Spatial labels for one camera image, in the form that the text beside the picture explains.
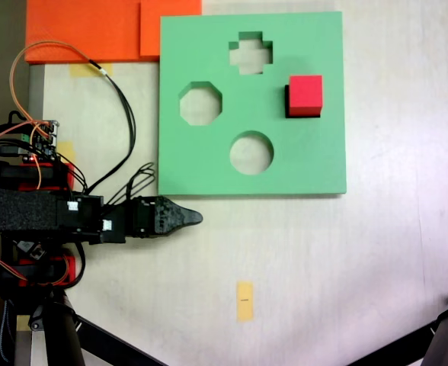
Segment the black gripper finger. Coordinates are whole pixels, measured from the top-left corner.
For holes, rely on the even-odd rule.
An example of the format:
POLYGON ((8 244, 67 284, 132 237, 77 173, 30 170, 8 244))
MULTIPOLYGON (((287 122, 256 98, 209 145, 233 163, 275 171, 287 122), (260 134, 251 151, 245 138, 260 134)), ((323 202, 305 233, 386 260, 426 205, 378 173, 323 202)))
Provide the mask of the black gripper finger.
POLYGON ((155 216, 158 218, 202 218, 202 214, 179 206, 166 197, 155 199, 155 216))
POLYGON ((155 221, 155 234, 157 236, 168 236, 185 227, 198 225, 202 221, 202 217, 158 218, 155 221))

